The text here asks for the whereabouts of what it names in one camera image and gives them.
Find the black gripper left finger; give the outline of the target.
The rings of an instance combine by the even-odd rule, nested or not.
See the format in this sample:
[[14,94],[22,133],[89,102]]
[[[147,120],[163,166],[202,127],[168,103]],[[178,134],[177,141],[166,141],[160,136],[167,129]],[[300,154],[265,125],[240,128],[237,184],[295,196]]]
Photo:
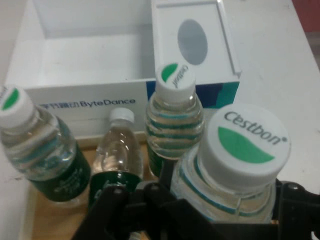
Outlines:
[[129,192],[105,188],[77,229],[79,240],[127,240],[145,231],[151,240],[211,240],[212,225],[184,199],[170,192],[175,163],[163,163],[160,179]]

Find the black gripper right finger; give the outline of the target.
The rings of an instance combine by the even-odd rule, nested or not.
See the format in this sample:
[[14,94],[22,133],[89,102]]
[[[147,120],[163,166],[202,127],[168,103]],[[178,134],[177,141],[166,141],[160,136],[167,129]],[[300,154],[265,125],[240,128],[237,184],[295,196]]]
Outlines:
[[278,240],[320,238],[320,195],[296,182],[276,180],[272,220],[277,222]]

